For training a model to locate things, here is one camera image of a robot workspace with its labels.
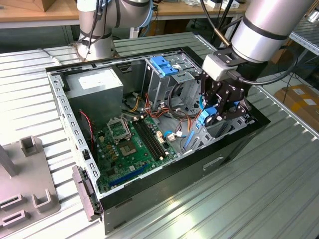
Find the connector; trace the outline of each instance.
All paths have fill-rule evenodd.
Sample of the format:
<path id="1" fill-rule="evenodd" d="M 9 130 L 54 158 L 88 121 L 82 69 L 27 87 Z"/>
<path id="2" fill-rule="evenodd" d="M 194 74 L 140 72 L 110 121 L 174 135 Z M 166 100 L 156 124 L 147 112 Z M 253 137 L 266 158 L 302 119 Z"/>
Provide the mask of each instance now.
<path id="1" fill-rule="evenodd" d="M 174 134 L 172 134 L 172 133 L 169 134 L 169 135 L 166 137 L 166 139 L 167 139 L 169 142 L 172 142 L 172 141 L 176 140 Z"/>

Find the blue clip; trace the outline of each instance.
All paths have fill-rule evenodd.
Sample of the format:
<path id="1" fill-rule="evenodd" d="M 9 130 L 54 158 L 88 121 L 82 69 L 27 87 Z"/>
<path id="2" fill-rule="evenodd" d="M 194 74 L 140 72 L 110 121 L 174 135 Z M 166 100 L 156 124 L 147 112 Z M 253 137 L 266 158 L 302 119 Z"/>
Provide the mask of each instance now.
<path id="1" fill-rule="evenodd" d="M 198 117 L 198 122 L 201 125 L 204 125 L 206 118 L 209 117 L 209 116 L 212 116 L 212 115 L 214 115 L 216 113 L 217 113 L 217 109 L 214 106 L 206 108 L 206 109 L 203 110 L 203 112 Z"/>
<path id="2" fill-rule="evenodd" d="M 163 76 L 170 76 L 178 73 L 178 70 L 173 68 L 169 61 L 165 60 L 162 56 L 151 57 L 151 62 Z"/>

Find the ram slot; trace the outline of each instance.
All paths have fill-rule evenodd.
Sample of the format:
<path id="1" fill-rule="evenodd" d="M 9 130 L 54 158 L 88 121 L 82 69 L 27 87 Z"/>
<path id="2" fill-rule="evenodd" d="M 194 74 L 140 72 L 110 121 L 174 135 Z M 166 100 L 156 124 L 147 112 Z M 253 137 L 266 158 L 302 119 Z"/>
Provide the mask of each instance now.
<path id="1" fill-rule="evenodd" d="M 141 138 L 141 140 L 145 144 L 146 148 L 148 148 L 148 150 L 150 151 L 152 157 L 155 160 L 158 160 L 160 158 L 160 156 L 158 155 L 155 147 L 152 145 L 152 141 L 150 141 L 149 138 L 144 134 L 140 124 L 138 122 L 135 122 L 135 123 L 133 123 L 133 126 L 134 126 L 135 130 L 137 131 L 137 133 L 139 134 L 139 137 Z"/>
<path id="2" fill-rule="evenodd" d="M 165 157 L 165 152 L 162 149 L 159 141 L 152 135 L 152 133 L 151 133 L 150 129 L 147 127 L 147 125 L 144 122 L 142 122 L 141 127 L 142 127 L 143 131 L 150 136 L 152 142 L 154 143 L 154 145 L 156 147 L 158 154 L 162 157 Z"/>

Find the red cable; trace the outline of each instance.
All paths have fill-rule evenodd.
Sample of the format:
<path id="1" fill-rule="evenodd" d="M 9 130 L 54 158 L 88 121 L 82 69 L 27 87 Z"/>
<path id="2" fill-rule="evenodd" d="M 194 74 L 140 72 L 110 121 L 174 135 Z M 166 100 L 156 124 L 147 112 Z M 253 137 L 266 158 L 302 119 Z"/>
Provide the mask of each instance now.
<path id="1" fill-rule="evenodd" d="M 84 114 L 82 111 L 80 111 L 80 113 L 82 115 L 84 115 L 84 117 L 86 118 L 88 124 L 89 124 L 89 127 L 90 127 L 90 133 L 91 133 L 91 151 L 93 152 L 93 131 L 92 131 L 92 127 L 91 127 L 91 122 L 90 122 L 90 119 L 87 117 L 86 114 Z"/>

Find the motherboard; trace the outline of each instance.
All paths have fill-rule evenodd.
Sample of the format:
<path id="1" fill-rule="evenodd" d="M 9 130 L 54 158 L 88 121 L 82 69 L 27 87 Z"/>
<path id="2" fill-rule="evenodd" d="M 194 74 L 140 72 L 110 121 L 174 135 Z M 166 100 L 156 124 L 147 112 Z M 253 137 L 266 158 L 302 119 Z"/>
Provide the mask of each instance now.
<path id="1" fill-rule="evenodd" d="M 177 155 L 151 117 L 110 121 L 94 135 L 101 193 L 151 171 Z"/>

